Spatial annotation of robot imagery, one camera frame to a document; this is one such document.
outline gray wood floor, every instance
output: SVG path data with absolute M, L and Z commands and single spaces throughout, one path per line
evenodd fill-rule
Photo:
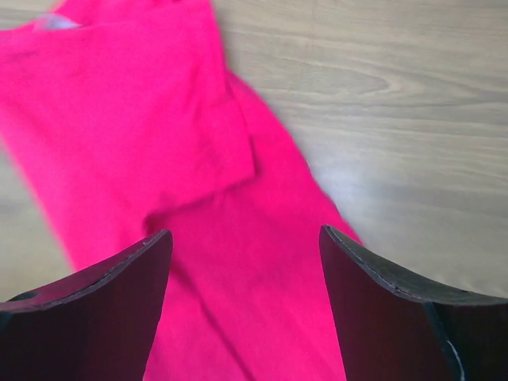
M 49 3 L 0 0 L 0 27 Z M 508 296 L 505 0 L 216 6 L 231 66 L 272 105 L 370 248 Z M 1 297 L 67 267 L 7 161 L 0 179 Z

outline pink cloth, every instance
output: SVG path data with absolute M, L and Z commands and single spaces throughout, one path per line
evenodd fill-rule
M 169 229 L 145 379 L 343 380 L 318 251 L 357 239 L 225 66 L 206 0 L 70 0 L 0 34 L 0 129 L 75 268 Z

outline wood grain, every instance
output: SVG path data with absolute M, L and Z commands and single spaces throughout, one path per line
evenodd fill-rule
M 0 25 L 31 18 L 33 4 L 0 0 Z M 270 103 L 372 250 L 432 279 L 508 296 L 508 3 L 216 7 L 232 68 Z M 0 205 L 10 205 L 18 187 L 0 187 Z M 26 252 L 5 246 L 11 217 L 2 210 L 0 252 Z

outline pink garment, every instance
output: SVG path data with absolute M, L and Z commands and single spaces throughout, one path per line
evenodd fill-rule
M 69 0 L 0 34 L 0 129 L 75 268 L 169 229 L 147 381 L 344 380 L 318 251 L 357 239 L 225 66 L 207 0 Z

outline wooden surface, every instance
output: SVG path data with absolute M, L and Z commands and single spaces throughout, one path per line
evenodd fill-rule
M 0 26 L 45 2 L 0 0 Z M 216 5 L 231 66 L 294 134 L 367 246 L 438 281 L 508 296 L 505 0 Z M 0 176 L 5 294 L 66 268 L 7 162 Z

